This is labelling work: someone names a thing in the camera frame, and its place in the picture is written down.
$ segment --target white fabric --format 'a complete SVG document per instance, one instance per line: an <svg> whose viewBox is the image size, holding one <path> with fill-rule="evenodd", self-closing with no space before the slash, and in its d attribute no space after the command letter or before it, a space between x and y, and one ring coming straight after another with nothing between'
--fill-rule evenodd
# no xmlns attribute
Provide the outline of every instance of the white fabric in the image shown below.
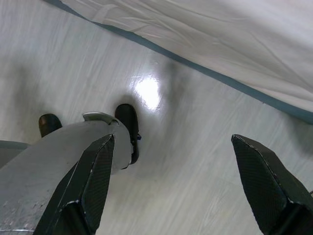
<svg viewBox="0 0 313 235"><path fill-rule="evenodd" d="M310 0L62 0L199 65L313 112Z"/></svg>

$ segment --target blue trim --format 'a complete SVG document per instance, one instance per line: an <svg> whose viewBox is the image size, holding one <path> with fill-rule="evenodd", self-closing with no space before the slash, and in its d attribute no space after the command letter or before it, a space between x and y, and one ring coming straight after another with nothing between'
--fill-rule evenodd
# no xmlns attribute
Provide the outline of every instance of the blue trim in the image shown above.
<svg viewBox="0 0 313 235"><path fill-rule="evenodd" d="M74 10L72 10L70 7L68 7L67 5L63 4L60 0L44 0L46 2L49 2L73 15L76 15L80 18L83 18L85 20L87 20L86 18L84 18L83 16L79 15L77 12L75 12ZM157 44L155 43L152 43L150 42L149 40L145 39L145 38L142 38L140 37L139 35L136 35L134 34L133 32L128 32L128 31L125 31L123 29L120 29L120 28L117 28L117 27L114 27L114 26L111 26L111 25L106 25L106 24L101 24L101 23L95 23L95 22L92 22L106 30L109 30L111 32L114 32L120 36L123 36L133 42L136 42L138 44L141 44L151 50L154 50L162 55L165 55L177 62L180 62L188 67L191 67L195 70L198 70L199 72L202 72L204 73L205 75L208 75L210 77L213 77L215 78L216 80L219 80L220 82L223 82L263 103L266 103L282 112L285 112L285 113L288 113L292 116L295 116L309 124L313 124L313 113L312 112L309 112L309 111L306 111L306 110L303 110L303 109L300 109L300 108L297 108L295 106L292 106L292 105L289 105L287 103L284 103L278 99L275 99L267 94L264 94L256 89L253 89L247 85L244 85L240 82L238 82L237 80L231 78L231 77L228 77L228 76L225 76L225 75L222 75L218 72L215 72L213 70L210 70L206 67L203 67L201 65L198 65L196 63L193 63L187 59L184 59L182 58L181 56L179 55L176 55L160 46L158 46Z"/></svg>

